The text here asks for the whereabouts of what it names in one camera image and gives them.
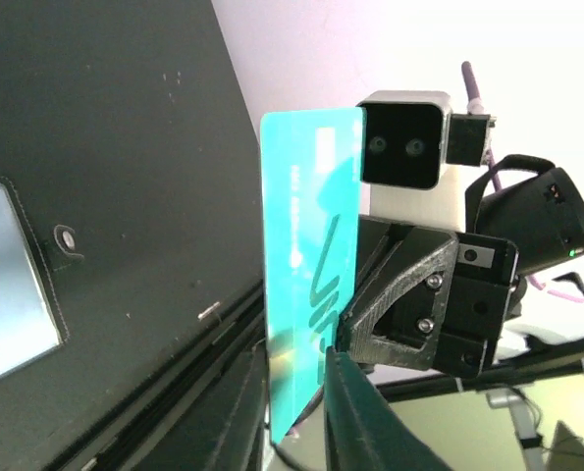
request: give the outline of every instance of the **gray rectangle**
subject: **gray rectangle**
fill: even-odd
[[[466,265],[474,265],[482,268],[492,268],[494,261],[495,250],[493,248],[479,247],[467,243],[461,243],[459,245],[457,263],[464,263]]]
[[[21,225],[0,186],[0,376],[60,342]]]

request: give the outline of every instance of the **hex bolt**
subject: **hex bolt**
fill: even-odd
[[[426,280],[427,287],[430,289],[439,289],[442,286],[442,275],[434,273]]]
[[[67,248],[70,250],[76,250],[76,241],[74,240],[74,235],[72,233],[69,231],[63,231],[62,238]]]
[[[433,331],[434,324],[431,319],[425,318],[418,320],[417,327],[420,332],[422,332],[425,335],[429,335]]]

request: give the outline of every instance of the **black curved part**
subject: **black curved part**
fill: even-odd
[[[399,421],[346,353],[327,349],[325,443],[329,471],[449,470]]]
[[[490,183],[498,172],[504,170],[521,170],[540,176],[555,167],[556,165],[549,160],[530,155],[512,154],[505,156],[501,162],[479,177],[466,190],[466,231],[468,233],[477,233],[477,222],[484,193],[488,187],[488,183]]]
[[[577,289],[584,295],[584,281],[582,277],[577,272],[569,272],[559,277],[554,278],[556,282],[569,282],[573,283]]]

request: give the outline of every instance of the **black cable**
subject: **black cable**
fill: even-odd
[[[525,394],[519,388],[516,388],[514,386],[505,387],[512,391],[514,394],[516,394],[518,397],[520,397],[522,401],[525,402],[527,407],[529,407],[532,418],[534,419],[534,428],[536,429],[536,432],[538,432],[538,429],[540,428],[540,425],[542,424],[543,421],[543,409],[541,409],[538,404],[536,404],[533,400],[527,397],[527,394]]]
[[[318,392],[311,398],[307,406],[300,413],[292,426],[298,427],[300,424],[302,424],[302,422],[307,420],[309,416],[315,412],[315,409],[317,409],[318,406],[322,403],[322,399],[324,399],[324,387],[320,387]]]
[[[285,464],[292,471],[313,471],[311,468],[301,464],[298,460],[296,460],[293,456],[291,456],[278,445],[272,445],[272,448],[283,464]]]

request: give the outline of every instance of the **teal card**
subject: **teal card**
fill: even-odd
[[[354,291],[365,115],[270,113],[261,122],[270,427],[278,444],[323,384]]]

